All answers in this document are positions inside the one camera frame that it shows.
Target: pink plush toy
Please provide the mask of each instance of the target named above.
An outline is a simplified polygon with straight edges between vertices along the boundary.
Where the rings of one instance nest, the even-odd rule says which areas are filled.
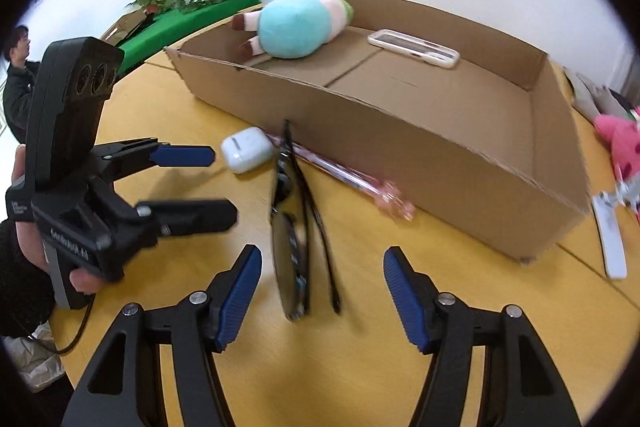
[[[616,179],[626,181],[640,172],[640,127],[628,118],[601,114],[593,122],[596,130],[610,144],[611,164]]]

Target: pink pen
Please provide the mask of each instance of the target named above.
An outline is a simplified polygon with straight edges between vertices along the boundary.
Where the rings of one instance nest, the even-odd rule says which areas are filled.
[[[267,137],[275,146],[279,146],[281,139],[277,136],[267,134]],[[293,152],[304,161],[318,167],[341,182],[356,188],[371,196],[376,202],[376,206],[396,219],[414,219],[415,206],[410,201],[401,198],[401,192],[393,182],[385,181],[380,183],[377,179],[367,176],[362,172],[354,171],[343,167],[336,162],[322,158],[322,156],[305,149],[297,143],[293,143]]]

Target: white object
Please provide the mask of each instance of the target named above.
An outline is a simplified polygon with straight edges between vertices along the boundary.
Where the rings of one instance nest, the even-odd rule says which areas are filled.
[[[416,58],[449,70],[456,65],[460,54],[435,42],[429,42],[411,35],[392,30],[380,30],[367,37],[369,44],[390,52]]]
[[[273,145],[258,127],[249,127],[224,139],[220,146],[231,172],[255,169],[273,156]]]
[[[602,194],[594,196],[591,204],[598,224],[607,276],[610,279],[626,279],[625,247],[622,245],[615,208],[607,203]]]

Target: blue plush toy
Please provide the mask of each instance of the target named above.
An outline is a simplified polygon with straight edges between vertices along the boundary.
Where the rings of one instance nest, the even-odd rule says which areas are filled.
[[[343,0],[273,0],[262,10],[235,15],[235,30],[257,35],[241,46],[241,55],[267,53],[277,58],[302,58],[333,40],[353,18]]]

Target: cardboard box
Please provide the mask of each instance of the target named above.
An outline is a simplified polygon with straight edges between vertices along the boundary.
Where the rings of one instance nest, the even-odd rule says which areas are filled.
[[[131,35],[144,21],[146,14],[144,9],[135,10],[124,14],[100,37],[101,41],[112,46],[117,46]]]
[[[380,180],[528,261],[590,210],[570,108],[547,56],[487,26],[404,0],[346,0],[352,26],[310,57],[234,63],[229,23],[169,50],[191,92]],[[371,46],[388,28],[460,52],[444,70]]]

